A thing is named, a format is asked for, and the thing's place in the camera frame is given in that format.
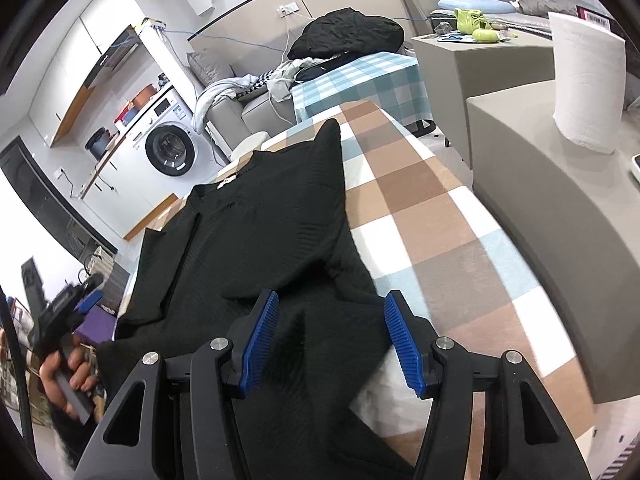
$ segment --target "barcode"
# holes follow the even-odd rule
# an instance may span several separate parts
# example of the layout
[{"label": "barcode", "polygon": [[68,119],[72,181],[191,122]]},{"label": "barcode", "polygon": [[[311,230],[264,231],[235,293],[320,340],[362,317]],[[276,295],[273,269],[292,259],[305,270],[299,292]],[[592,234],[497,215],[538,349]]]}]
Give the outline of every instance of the barcode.
[{"label": "barcode", "polygon": [[589,12],[588,10],[584,11],[584,19],[588,22],[595,23],[601,27],[606,28],[609,32],[611,32],[611,25],[609,23],[608,18],[604,18],[603,16],[599,16],[594,14],[593,12]]}]

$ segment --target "checkered tablecloth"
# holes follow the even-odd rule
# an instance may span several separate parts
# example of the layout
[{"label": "checkered tablecloth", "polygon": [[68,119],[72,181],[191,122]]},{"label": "checkered tablecloth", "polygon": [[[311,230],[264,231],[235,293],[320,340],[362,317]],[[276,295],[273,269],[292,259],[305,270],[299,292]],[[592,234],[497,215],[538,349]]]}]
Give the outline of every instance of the checkered tablecloth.
[{"label": "checkered tablecloth", "polygon": [[390,52],[361,57],[294,86],[291,94],[298,122],[342,103],[364,99],[405,126],[433,118],[417,59]]},{"label": "checkered tablecloth", "polygon": [[[311,140],[330,117],[340,123],[351,233],[378,293],[401,290],[415,314],[469,351],[499,356],[519,350],[587,453],[593,403],[556,310],[492,215],[430,150],[371,102],[326,110],[260,148],[276,152]],[[215,181],[250,157],[243,155]],[[154,227],[165,225],[185,201],[165,211]],[[481,463],[481,395],[474,404],[469,478],[478,478]],[[415,463],[431,404],[406,386],[393,349],[352,408]]]}]

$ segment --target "black down jacket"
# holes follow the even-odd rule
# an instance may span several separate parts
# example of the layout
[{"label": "black down jacket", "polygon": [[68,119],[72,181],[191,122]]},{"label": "black down jacket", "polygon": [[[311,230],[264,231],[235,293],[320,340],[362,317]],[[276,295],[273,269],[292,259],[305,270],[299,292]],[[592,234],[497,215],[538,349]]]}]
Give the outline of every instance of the black down jacket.
[{"label": "black down jacket", "polygon": [[309,23],[289,50],[288,57],[329,59],[348,52],[353,60],[377,52],[397,52],[403,42],[404,30],[395,21],[365,16],[347,7]]}]

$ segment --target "washing machine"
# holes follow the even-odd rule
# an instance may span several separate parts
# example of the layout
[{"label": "washing machine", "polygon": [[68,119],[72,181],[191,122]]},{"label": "washing machine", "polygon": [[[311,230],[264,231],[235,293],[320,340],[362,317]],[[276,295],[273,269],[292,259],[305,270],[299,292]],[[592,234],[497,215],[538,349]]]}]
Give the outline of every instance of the washing machine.
[{"label": "washing machine", "polygon": [[191,117],[178,92],[170,88],[142,113],[126,139],[139,164],[146,165],[148,177],[161,179],[179,197],[197,184],[211,182],[228,163],[211,137],[192,129]]}]

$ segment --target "wall socket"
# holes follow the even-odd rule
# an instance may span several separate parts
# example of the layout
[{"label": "wall socket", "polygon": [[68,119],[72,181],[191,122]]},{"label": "wall socket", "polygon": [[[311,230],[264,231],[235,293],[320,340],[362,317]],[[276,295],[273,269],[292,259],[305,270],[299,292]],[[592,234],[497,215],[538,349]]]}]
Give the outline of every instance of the wall socket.
[{"label": "wall socket", "polygon": [[298,12],[299,10],[300,10],[300,7],[298,7],[298,4],[296,2],[293,2],[288,5],[281,5],[277,9],[278,16],[280,16],[281,18],[284,18],[289,14],[293,14],[294,12]]}]

